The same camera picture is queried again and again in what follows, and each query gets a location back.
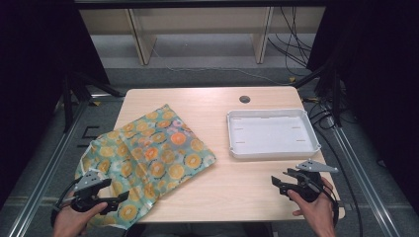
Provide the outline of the person's right hand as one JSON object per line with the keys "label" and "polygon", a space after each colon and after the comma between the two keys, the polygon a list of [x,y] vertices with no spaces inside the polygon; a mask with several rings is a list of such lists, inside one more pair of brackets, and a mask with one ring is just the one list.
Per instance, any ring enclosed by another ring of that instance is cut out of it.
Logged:
{"label": "person's right hand", "polygon": [[293,215],[302,215],[317,237],[336,237],[333,203],[326,194],[320,194],[313,202],[306,202],[293,190],[288,190],[288,195],[298,205]]}

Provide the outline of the light wooden shelf frame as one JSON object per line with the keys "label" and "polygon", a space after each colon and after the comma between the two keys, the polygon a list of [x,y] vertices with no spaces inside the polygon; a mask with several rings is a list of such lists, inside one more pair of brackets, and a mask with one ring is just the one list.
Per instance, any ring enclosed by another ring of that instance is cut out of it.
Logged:
{"label": "light wooden shelf frame", "polygon": [[248,34],[255,60],[264,61],[269,34],[317,32],[323,7],[221,7],[82,10],[91,35],[131,35],[142,65],[149,63],[159,35]]}

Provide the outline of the white plastic tray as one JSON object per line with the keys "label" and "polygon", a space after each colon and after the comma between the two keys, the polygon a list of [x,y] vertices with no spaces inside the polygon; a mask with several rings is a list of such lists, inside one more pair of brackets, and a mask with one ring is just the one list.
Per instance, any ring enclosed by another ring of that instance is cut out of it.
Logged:
{"label": "white plastic tray", "polygon": [[311,158],[321,145],[302,109],[227,113],[229,151],[239,160]]}

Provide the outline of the green orange-patterned plastic bag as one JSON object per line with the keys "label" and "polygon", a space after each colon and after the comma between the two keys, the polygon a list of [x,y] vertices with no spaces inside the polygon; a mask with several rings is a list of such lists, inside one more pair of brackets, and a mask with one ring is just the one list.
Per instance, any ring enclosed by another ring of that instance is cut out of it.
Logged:
{"label": "green orange-patterned plastic bag", "polygon": [[216,161],[213,152],[167,105],[92,140],[75,176],[110,178],[111,193],[128,193],[115,211],[96,215],[93,227],[128,229],[157,201]]}

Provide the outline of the black metal stand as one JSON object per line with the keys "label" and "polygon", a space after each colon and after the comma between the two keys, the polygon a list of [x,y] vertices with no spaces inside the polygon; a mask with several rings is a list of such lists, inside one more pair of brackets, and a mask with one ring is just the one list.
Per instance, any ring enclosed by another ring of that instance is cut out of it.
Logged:
{"label": "black metal stand", "polygon": [[332,99],[331,114],[334,118],[335,124],[341,126],[340,120],[340,75],[334,63],[327,62],[320,66],[307,76],[293,83],[293,86],[298,89],[305,84],[318,78],[314,93],[319,97],[330,96]]}
{"label": "black metal stand", "polygon": [[93,96],[87,89],[87,85],[94,87],[114,96],[123,97],[125,94],[113,89],[111,86],[95,80],[81,72],[70,72],[62,80],[62,98],[65,111],[65,128],[68,131],[73,125],[74,116],[72,110],[71,96],[74,95],[79,102],[89,102]]}

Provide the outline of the person's left hand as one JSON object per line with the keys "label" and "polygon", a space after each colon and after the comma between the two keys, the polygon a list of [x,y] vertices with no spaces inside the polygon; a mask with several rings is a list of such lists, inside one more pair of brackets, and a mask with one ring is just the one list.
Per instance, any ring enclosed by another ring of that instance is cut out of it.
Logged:
{"label": "person's left hand", "polygon": [[102,212],[108,204],[100,202],[85,212],[78,212],[70,206],[64,207],[57,215],[51,237],[79,237],[87,233],[87,223]]}

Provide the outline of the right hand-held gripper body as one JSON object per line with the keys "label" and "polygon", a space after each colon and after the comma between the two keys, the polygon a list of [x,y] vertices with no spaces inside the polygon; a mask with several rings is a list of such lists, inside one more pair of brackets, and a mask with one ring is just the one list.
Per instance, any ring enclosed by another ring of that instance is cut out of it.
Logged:
{"label": "right hand-held gripper body", "polygon": [[300,164],[297,164],[294,170],[305,174],[305,179],[297,180],[297,185],[301,187],[301,191],[298,191],[299,195],[307,202],[315,201],[324,191],[320,176],[321,172],[339,172],[336,167],[331,167],[312,159],[308,159]]}

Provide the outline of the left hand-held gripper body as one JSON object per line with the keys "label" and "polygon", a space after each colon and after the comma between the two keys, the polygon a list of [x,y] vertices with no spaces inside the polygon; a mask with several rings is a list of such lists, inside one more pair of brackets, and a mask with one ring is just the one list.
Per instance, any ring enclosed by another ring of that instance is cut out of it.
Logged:
{"label": "left hand-held gripper body", "polygon": [[85,212],[98,203],[98,192],[103,180],[95,171],[88,171],[75,185],[71,207],[78,212]]}

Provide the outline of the aluminium frame rail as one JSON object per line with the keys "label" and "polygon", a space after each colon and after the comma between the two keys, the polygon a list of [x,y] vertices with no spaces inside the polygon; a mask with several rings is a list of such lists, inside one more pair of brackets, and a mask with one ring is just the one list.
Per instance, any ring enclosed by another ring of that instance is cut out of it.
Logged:
{"label": "aluminium frame rail", "polygon": [[367,172],[363,168],[358,156],[348,140],[342,127],[334,117],[328,119],[328,123],[333,127],[335,137],[340,145],[348,165],[350,166],[355,179],[357,180],[371,211],[376,217],[377,223],[385,237],[401,237],[400,231],[393,221],[390,212],[385,207],[377,190],[374,188]]}
{"label": "aluminium frame rail", "polygon": [[[95,107],[92,102],[101,102]],[[73,125],[64,131],[64,106],[58,104],[41,143],[0,210],[0,237],[49,237],[53,204],[74,179],[89,142],[114,128],[122,98],[100,95],[72,105]]]}

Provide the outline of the dark curtain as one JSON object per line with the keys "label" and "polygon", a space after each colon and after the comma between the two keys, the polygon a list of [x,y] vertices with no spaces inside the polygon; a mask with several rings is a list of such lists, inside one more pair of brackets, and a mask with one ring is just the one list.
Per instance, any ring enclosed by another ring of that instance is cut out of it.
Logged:
{"label": "dark curtain", "polygon": [[0,0],[0,207],[41,142],[71,72],[109,82],[74,0]]}
{"label": "dark curtain", "polygon": [[348,37],[340,77],[365,133],[405,197],[419,212],[419,0],[329,0],[308,68]]}

